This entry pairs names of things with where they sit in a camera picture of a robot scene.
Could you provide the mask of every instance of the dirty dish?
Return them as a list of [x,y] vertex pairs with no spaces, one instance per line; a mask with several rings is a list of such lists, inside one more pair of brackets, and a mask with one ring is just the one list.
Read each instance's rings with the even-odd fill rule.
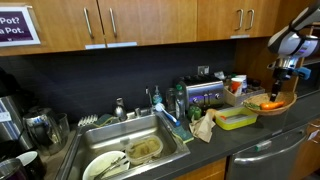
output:
[[[98,157],[96,157],[86,168],[83,173],[83,180],[94,180],[94,177],[100,174],[103,170],[105,170],[108,166],[111,165],[112,161],[118,157],[123,158],[125,153],[121,151],[109,151]],[[114,168],[108,171],[102,178],[112,176],[128,170],[130,166],[130,162],[121,165],[120,167]]]

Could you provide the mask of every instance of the wall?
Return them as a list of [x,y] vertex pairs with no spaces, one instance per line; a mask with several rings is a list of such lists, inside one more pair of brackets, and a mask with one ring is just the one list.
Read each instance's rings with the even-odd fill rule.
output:
[[210,72],[231,72],[235,40],[0,57],[0,67],[33,91],[39,105],[66,112],[70,122],[91,114],[112,113],[124,99],[130,111],[147,107],[145,88],[159,85],[164,95],[174,78]]

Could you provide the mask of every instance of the dish soap bottle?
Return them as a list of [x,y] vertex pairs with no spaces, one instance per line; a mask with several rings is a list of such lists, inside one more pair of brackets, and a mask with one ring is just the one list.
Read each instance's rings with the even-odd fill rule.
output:
[[159,86],[156,85],[156,90],[154,91],[154,95],[152,97],[152,102],[154,105],[162,102],[162,96],[159,91]]
[[184,92],[180,84],[176,85],[176,89],[176,118],[183,120],[186,112]]

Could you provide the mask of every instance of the appliance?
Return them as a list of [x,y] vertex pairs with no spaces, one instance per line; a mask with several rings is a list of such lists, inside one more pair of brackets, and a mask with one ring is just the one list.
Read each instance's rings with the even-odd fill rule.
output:
[[320,60],[319,58],[305,59],[303,66],[311,70],[309,79],[299,79],[296,92],[298,97],[303,97],[320,91]]
[[223,106],[223,82],[214,75],[185,76],[178,79],[186,96],[186,109],[197,105],[201,109]]
[[50,108],[32,108],[23,116],[25,126],[43,155],[59,152],[66,144],[62,130],[58,126],[57,115]]
[[21,89],[12,75],[0,68],[1,159],[35,148],[22,123],[22,116],[35,102],[33,93]]
[[227,180],[288,179],[306,127],[295,128],[233,154]]

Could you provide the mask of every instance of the electrical outlet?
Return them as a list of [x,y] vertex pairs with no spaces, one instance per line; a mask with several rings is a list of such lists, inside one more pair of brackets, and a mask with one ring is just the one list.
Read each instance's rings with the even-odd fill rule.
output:
[[198,66],[198,75],[209,74],[209,66]]

